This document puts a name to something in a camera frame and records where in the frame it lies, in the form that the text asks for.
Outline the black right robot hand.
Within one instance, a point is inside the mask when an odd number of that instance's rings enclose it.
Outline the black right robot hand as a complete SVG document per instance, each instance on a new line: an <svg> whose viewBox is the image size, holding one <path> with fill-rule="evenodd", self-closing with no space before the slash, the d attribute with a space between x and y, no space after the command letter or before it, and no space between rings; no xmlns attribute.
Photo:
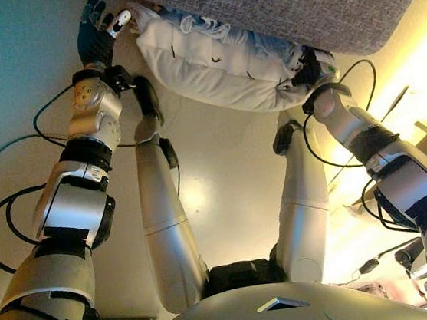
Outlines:
<svg viewBox="0 0 427 320"><path fill-rule="evenodd" d="M293 87L318 87L325 83L336 83L340 77L336 60L329 51L303 45L302 56L298 61L302 68L291 79Z"/></svg>

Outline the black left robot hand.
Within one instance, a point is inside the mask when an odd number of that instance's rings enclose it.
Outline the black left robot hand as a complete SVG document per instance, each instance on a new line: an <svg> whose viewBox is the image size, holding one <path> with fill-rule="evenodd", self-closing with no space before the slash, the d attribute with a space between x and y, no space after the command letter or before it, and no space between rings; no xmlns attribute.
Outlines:
<svg viewBox="0 0 427 320"><path fill-rule="evenodd" d="M81 12L77 51L85 67L93 63L112 66L114 42L132 18L127 9L102 16L106 6L102 0L87 0Z"/></svg>

